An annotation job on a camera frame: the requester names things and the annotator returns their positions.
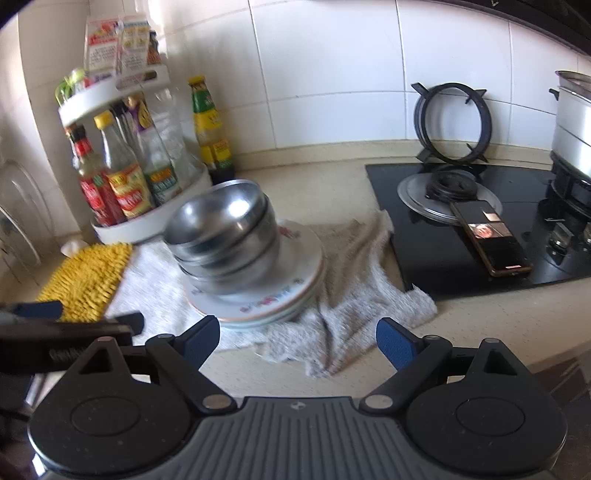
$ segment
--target white towel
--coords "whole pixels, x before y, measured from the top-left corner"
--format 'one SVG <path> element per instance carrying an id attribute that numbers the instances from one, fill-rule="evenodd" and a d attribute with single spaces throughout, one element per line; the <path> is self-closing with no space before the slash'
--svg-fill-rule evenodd
<path id="1" fill-rule="evenodd" d="M 269 361 L 303 361 L 307 375 L 325 377 L 375 346 L 380 318 L 392 317 L 414 328 L 435 316 L 437 307 L 425 292 L 399 291 L 381 267 L 392 231 L 387 213 L 377 213 L 367 223 L 353 220 L 310 228 L 326 254 L 326 275 L 317 299 L 291 322 L 249 332 L 222 329 L 218 349 L 258 345 Z M 159 333 L 179 335 L 202 318 L 187 302 L 181 276 L 162 242 L 136 247 L 106 315 L 141 311 L 146 327 L 135 343 Z"/>

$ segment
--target blue gripper pad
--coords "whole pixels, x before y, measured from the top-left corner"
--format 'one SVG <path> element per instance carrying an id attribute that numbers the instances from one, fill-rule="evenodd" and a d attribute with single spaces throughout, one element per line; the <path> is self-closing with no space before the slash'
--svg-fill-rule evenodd
<path id="1" fill-rule="evenodd" d="M 423 349 L 423 340 L 388 317 L 378 322 L 375 339 L 396 370 L 406 368 Z"/>

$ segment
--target white plate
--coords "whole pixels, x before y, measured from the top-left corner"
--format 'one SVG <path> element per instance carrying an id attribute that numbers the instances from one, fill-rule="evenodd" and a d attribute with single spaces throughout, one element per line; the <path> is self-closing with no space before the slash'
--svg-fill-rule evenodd
<path id="1" fill-rule="evenodd" d="M 184 279 L 189 303 L 221 322 L 268 319 L 282 313 L 309 291 L 322 268 L 322 243 L 299 223 L 279 221 L 280 250 L 275 266 L 265 278 L 242 292 L 228 295 L 203 293 Z"/>
<path id="2" fill-rule="evenodd" d="M 316 282 L 310 287 L 309 291 L 301 298 L 301 300 L 294 303 L 291 307 L 287 307 L 284 311 L 265 317 L 259 320 L 253 320 L 251 322 L 220 322 L 220 327 L 233 330 L 235 332 L 243 332 L 246 330 L 252 330 L 257 328 L 263 328 L 275 323 L 283 323 L 289 320 L 293 320 L 297 317 L 316 297 L 322 286 L 322 280 L 324 279 L 324 269 L 318 275 Z"/>

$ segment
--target stacked bowls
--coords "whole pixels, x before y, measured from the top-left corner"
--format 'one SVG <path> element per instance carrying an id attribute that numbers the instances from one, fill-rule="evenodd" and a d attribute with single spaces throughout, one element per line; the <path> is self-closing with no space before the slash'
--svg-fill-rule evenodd
<path id="1" fill-rule="evenodd" d="M 221 183 L 182 205 L 164 242 L 191 285 L 215 295 L 264 277 L 280 249 L 271 202 L 250 180 Z"/>

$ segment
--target phone screen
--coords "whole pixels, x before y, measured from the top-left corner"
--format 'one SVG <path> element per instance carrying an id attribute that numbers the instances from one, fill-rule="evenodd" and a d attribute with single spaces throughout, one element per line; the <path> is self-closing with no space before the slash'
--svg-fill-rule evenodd
<path id="1" fill-rule="evenodd" d="M 453 209 L 497 273 L 529 269 L 531 264 L 521 245 L 488 202 L 454 203 Z"/>

